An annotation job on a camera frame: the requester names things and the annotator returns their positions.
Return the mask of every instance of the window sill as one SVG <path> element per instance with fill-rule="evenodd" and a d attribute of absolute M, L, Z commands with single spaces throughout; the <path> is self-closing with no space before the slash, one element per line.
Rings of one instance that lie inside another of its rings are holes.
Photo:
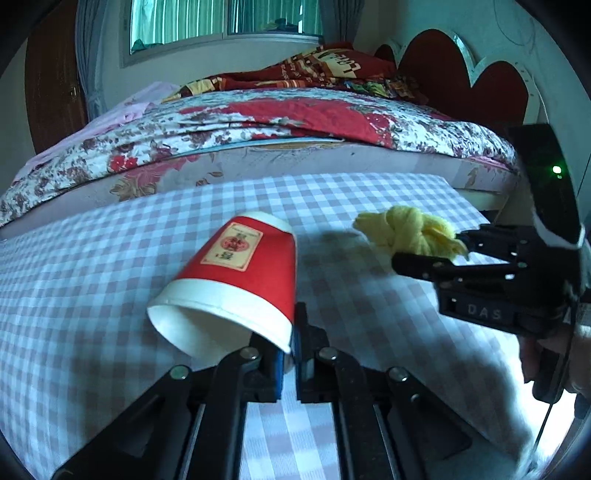
<path fill-rule="evenodd" d="M 293 33 L 247 33 L 247 34 L 215 34 L 204 35 L 202 37 L 187 38 L 157 47 L 151 47 L 146 50 L 140 50 L 134 54 L 129 53 L 129 36 L 128 34 L 121 35 L 120 42 L 120 66 L 121 68 L 129 67 L 143 61 L 151 60 L 156 57 L 175 53 L 177 51 L 188 50 L 198 46 L 214 46 L 219 44 L 235 44 L 244 40 L 260 41 L 260 42 L 291 42 L 308 44 L 310 47 L 319 45 L 322 38 L 316 35 L 302 35 Z"/>

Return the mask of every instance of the heart-shaped headboard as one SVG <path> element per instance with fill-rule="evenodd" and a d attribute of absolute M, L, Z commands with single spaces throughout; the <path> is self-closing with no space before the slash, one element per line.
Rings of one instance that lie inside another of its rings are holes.
<path fill-rule="evenodd" d="M 429 105 L 456 118 L 501 131 L 536 123 L 540 93 L 519 62 L 487 56 L 475 64 L 456 34 L 429 29 L 400 47 L 388 40 L 375 56 L 393 61 L 415 78 Z"/>

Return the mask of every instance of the wooden door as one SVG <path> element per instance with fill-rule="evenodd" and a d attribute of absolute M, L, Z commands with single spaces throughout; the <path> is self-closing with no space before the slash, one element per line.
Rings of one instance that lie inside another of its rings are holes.
<path fill-rule="evenodd" d="M 37 153 L 87 124 L 74 49 L 77 4 L 78 0 L 61 0 L 27 42 L 25 98 Z"/>

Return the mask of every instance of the green curtain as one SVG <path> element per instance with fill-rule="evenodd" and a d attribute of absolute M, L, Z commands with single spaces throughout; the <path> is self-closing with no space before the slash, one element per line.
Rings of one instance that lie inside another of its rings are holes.
<path fill-rule="evenodd" d="M 299 25 L 304 34 L 322 34 L 322 0 L 230 0 L 229 33 L 265 31 L 278 18 Z M 131 46 L 170 43 L 223 31 L 224 0 L 133 0 Z"/>

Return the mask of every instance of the floral bedsheet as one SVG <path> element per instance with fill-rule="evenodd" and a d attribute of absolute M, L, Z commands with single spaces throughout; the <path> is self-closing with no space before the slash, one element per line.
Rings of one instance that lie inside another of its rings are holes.
<path fill-rule="evenodd" d="M 324 89 L 211 92 L 165 103 L 74 145 L 13 182 L 0 226 L 79 185 L 149 163 L 249 141 L 342 138 L 393 150 L 489 157 L 515 170 L 513 146 L 491 130 L 429 107 Z"/>

